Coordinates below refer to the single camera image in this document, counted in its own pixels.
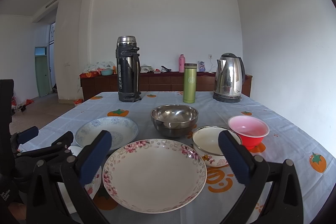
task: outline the green door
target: green door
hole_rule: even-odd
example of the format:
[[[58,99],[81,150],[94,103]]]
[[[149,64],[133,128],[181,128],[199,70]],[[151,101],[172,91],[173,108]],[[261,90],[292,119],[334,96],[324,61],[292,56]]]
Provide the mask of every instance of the green door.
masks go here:
[[[48,69],[48,58],[46,55],[35,56],[35,72],[36,72],[36,82],[37,89],[39,91],[39,96],[49,94],[49,69]]]

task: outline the stainless steel bowl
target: stainless steel bowl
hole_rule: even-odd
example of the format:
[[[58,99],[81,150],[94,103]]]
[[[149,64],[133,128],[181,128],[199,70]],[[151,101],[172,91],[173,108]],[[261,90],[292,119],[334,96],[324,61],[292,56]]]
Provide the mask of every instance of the stainless steel bowl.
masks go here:
[[[188,134],[197,122],[198,111],[186,105],[164,105],[154,108],[151,119],[162,135],[178,138]]]

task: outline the silver cap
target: silver cap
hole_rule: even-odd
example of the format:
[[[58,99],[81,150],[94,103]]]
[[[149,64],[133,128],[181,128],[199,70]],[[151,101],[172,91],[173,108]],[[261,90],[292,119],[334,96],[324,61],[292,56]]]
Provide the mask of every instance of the silver cap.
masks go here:
[[[125,44],[133,44],[133,43],[135,43],[136,44],[137,40],[132,35],[125,35],[123,37],[118,37],[117,45],[119,45],[121,43],[125,43]]]

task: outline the blue gripper pad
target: blue gripper pad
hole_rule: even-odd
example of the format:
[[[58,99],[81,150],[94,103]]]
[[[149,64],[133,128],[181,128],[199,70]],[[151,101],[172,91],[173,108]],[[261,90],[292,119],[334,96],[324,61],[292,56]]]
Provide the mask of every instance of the blue gripper pad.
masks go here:
[[[82,187],[85,184],[91,183],[92,178],[110,150],[111,144],[111,134],[106,130],[102,130],[92,144],[85,146],[79,153],[76,162],[76,171],[78,172],[79,183]]]
[[[250,152],[239,145],[227,130],[219,134],[218,144],[238,182],[247,186],[254,168]]]
[[[39,129],[36,126],[26,129],[19,133],[17,138],[18,144],[24,144],[27,141],[30,141],[32,138],[35,138],[39,134]]]

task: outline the sideboard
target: sideboard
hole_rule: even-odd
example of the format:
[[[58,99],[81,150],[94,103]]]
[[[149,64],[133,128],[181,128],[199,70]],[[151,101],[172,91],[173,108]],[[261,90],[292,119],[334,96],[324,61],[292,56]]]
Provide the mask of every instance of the sideboard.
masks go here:
[[[139,77],[140,91],[183,91],[184,74],[180,72],[141,73]],[[215,73],[198,72],[196,91],[213,91]],[[246,75],[241,93],[250,97],[252,76]],[[118,91],[117,75],[81,78],[84,100],[105,91]]]

